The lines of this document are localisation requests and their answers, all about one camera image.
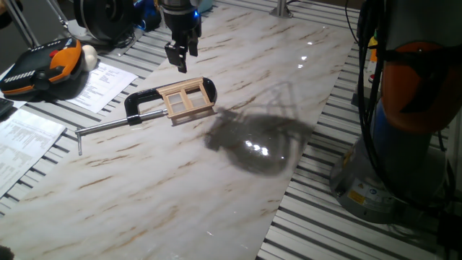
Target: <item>cable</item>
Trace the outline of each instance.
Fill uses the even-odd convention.
[[[438,131],[438,141],[440,141],[441,152],[446,152],[445,145],[443,144],[443,136],[441,134],[441,131]]]
[[[289,5],[289,4],[295,3],[295,2],[300,2],[300,3],[301,3],[301,1],[299,1],[299,0],[290,0],[290,1],[288,1],[288,2],[286,3],[286,5]]]
[[[346,0],[345,1],[345,16],[346,16],[346,21],[348,22],[348,27],[349,27],[349,31],[352,32],[352,35],[353,35],[353,38],[354,38],[354,41],[355,43],[358,43],[358,39],[356,38],[356,36],[354,35],[354,32],[353,32],[353,29],[352,29],[352,25],[349,23],[349,18],[348,18],[348,2],[349,0]]]
[[[132,28],[130,31],[126,32],[124,36],[119,38],[120,41],[114,44],[115,48],[125,48],[135,41],[135,31]]]

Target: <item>warning sticker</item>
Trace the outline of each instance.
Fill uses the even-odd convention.
[[[348,197],[368,209],[385,213],[393,209],[395,202],[387,191],[374,188],[357,178],[353,181]]]
[[[365,196],[357,193],[356,191],[350,191],[348,193],[348,197],[361,205],[364,203],[364,200],[366,199]]]

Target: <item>metal pole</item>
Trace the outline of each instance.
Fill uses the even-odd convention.
[[[29,46],[29,48],[35,48],[39,46],[38,40],[35,38],[34,33],[30,29],[26,19],[21,13],[21,10],[16,4],[15,0],[5,0],[6,10],[9,15],[12,17],[16,28],[19,30],[22,38]]]
[[[142,121],[146,121],[149,119],[154,119],[160,116],[164,116],[166,114],[167,114],[167,109],[162,109],[162,110],[156,110],[153,112],[141,114],[139,115],[139,117],[141,118]],[[112,122],[102,123],[96,126],[87,127],[85,129],[78,129],[77,131],[75,131],[75,134],[77,135],[77,145],[79,146],[79,155],[82,155],[82,137],[83,136],[87,134],[93,134],[99,131],[114,129],[116,127],[125,126],[125,125],[128,125],[127,118],[119,119],[119,120],[112,121]]]
[[[64,26],[67,27],[69,21],[67,20],[66,16],[64,15],[63,11],[59,7],[59,4],[56,0],[47,0],[48,4],[50,4],[51,9],[55,12],[56,16],[59,19],[59,22]]]
[[[269,14],[281,18],[292,18],[294,16],[287,8],[287,0],[278,0],[277,7],[269,12]]]

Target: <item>marble tabletop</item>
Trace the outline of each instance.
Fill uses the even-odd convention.
[[[0,244],[22,260],[254,259],[351,46],[348,31],[215,8],[188,73],[164,61],[137,87],[208,77],[215,113],[85,136],[0,220]]]

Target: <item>blue object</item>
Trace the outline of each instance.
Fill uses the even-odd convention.
[[[136,26],[146,32],[159,26],[161,17],[153,0],[138,0],[134,3]]]

